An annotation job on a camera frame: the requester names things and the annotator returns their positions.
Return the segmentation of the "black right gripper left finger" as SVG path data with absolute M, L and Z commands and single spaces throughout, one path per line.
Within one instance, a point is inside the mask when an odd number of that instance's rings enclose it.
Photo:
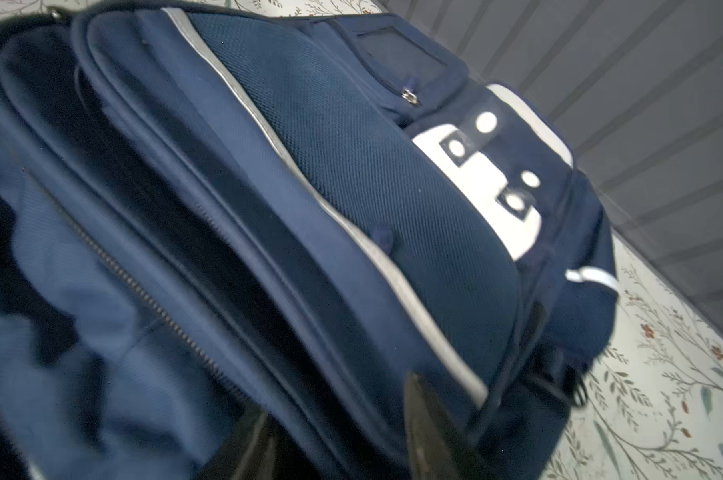
M 289 435 L 267 410 L 250 404 L 196 479 L 282 479 L 289 459 Z

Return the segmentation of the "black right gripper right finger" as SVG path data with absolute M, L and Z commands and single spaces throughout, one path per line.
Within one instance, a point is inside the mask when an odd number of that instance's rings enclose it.
M 407 374 L 403 390 L 407 457 L 413 479 L 493 479 L 427 380 Z

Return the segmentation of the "navy blue student backpack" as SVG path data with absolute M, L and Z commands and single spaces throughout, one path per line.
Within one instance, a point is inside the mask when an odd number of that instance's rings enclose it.
M 413 479 L 411 372 L 537 479 L 618 299 L 567 144 L 395 14 L 0 21 L 0 479 L 196 479 L 250 404 Z

